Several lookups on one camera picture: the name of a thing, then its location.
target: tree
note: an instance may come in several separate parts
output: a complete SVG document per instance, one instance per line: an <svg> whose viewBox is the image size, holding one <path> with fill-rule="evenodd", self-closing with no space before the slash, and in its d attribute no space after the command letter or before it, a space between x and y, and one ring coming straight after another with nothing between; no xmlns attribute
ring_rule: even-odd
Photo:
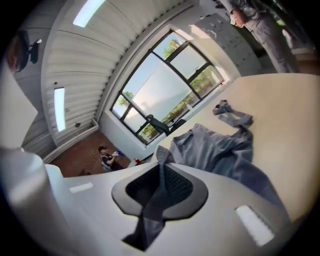
<svg viewBox="0 0 320 256"><path fill-rule="evenodd" d="M180 46L180 43L178 40L176 39L170 40L168 48L164 49L163 51L164 58L168 58L179 46Z"/></svg>
<svg viewBox="0 0 320 256"><path fill-rule="evenodd" d="M133 99L134 97L134 94L127 90L124 92L124 94L127 95L130 99ZM120 99L118 99L118 103L120 106L126 106L126 107L129 107L129 104L130 104L129 101L127 101L126 98L123 96Z"/></svg>

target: sky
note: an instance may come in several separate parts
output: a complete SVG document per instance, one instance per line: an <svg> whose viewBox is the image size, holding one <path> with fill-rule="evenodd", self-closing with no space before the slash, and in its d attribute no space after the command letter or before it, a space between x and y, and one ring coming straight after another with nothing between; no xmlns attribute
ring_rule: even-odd
<svg viewBox="0 0 320 256"><path fill-rule="evenodd" d="M182 38L172 33L154 49L154 52L165 58L164 50L168 48L172 39L178 40L180 44L184 42ZM188 46L171 63L188 78L205 63L205 60L195 54L194 50ZM155 118L162 120L191 90L158 57L150 54L133 74L123 91L134 94L134 102L146 115L153 114ZM120 106L118 102L113 107L113 110L120 117L126 109L126 106ZM141 116L137 117L136 115L138 114L135 111L131 111L126 118L127 120L124 120L129 125L128 119L131 119L129 126L134 126L132 127L134 130L136 127L140 127L141 122L144 121Z"/></svg>

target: ceiling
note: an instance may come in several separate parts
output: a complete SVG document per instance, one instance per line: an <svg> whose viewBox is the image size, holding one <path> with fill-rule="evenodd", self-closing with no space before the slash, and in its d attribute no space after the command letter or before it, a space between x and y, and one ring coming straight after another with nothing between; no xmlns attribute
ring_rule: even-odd
<svg viewBox="0 0 320 256"><path fill-rule="evenodd" d="M128 48L147 27L185 0L106 0L84 28L73 25L73 20L86 0L71 1L63 16L53 14L63 10L66 2L70 3L44 1L24 23L29 34L41 37L40 53L44 51L45 56L16 75L22 88L27 83L41 87L42 102L35 106L39 114L23 143L41 157L93 126L106 85ZM52 38L51 27L56 30ZM58 87L65 88L66 129L60 132L54 110L54 88ZM35 104L39 91L37 100L32 100L34 90L28 90L29 96L25 93Z"/></svg>

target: gray cloth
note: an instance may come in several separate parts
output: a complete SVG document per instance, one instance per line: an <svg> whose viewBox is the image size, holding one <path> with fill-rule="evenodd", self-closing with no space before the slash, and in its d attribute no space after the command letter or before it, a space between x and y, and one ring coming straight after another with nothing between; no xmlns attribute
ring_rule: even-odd
<svg viewBox="0 0 320 256"><path fill-rule="evenodd" d="M221 0L231 13L241 10L247 18L245 27L262 45L278 73L299 73L295 56L282 34L282 28L258 0Z"/></svg>
<svg viewBox="0 0 320 256"><path fill-rule="evenodd" d="M214 115L219 115L218 118L221 121L224 121L232 127L238 127L240 125L249 127L254 122L252 115L234 110L225 99L221 100L212 112Z"/></svg>
<svg viewBox="0 0 320 256"><path fill-rule="evenodd" d="M234 135L222 135L197 123L173 138L170 152L175 163L231 178L286 212L269 178L252 164L253 135L244 125Z"/></svg>

